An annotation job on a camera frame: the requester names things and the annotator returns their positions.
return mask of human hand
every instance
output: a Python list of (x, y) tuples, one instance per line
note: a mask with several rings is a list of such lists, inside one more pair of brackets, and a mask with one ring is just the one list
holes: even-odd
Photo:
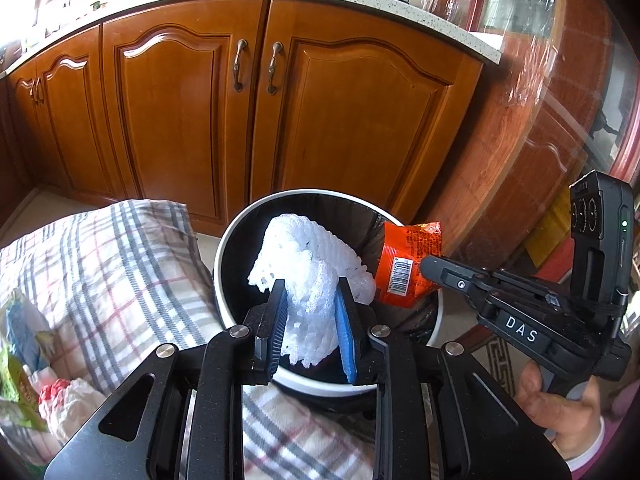
[(600, 388), (591, 377), (581, 400), (567, 400), (541, 392), (540, 367), (529, 361), (518, 380), (515, 400), (529, 418), (542, 428), (556, 432), (554, 447), (570, 460), (585, 451), (600, 433)]

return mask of green packaging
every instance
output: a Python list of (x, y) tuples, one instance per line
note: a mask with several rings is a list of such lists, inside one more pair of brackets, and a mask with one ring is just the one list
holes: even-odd
[(6, 345), (0, 349), (0, 420), (38, 431), (47, 431), (47, 423), (38, 412), (38, 396)]

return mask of orange snack wrapper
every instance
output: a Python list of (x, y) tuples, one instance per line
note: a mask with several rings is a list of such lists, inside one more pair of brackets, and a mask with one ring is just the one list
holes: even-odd
[(420, 261), (433, 254), (442, 256), (440, 222), (397, 226), (385, 222), (376, 288), (382, 303), (411, 308), (415, 301), (438, 288), (420, 274)]

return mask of blue gripper pad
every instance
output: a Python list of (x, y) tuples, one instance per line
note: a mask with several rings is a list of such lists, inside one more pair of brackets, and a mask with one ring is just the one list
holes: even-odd
[(356, 381), (356, 356), (353, 333), (347, 316), (347, 309), (344, 306), (344, 298), (337, 287), (334, 296), (335, 304), (335, 328), (338, 332), (338, 346), (340, 347), (340, 359), (342, 370), (347, 376), (347, 382), (353, 384)]

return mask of trash can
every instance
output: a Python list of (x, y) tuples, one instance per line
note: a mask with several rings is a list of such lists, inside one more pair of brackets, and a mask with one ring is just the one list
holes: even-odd
[[(287, 190), (266, 196), (249, 205), (226, 229), (213, 269), (215, 301), (225, 328), (242, 322), (252, 306), (264, 303), (267, 293), (249, 285), (247, 277), (262, 247), (267, 225), (276, 216), (295, 213), (314, 220), (354, 249), (374, 276), (384, 244), (384, 222), (402, 225), (382, 209), (359, 198), (321, 189)], [(426, 343), (435, 340), (442, 322), (442, 294), (432, 301), (434, 309), (431, 335)], [(411, 314), (410, 310), (382, 305), (374, 300), (372, 307), (377, 321), (393, 320), (394, 324)], [(305, 368), (291, 365), (283, 356), (273, 380), (287, 393), (298, 398), (324, 397), (341, 399), (374, 392), (375, 384), (353, 386), (347, 383), (342, 371), (339, 349), (317, 366)]]

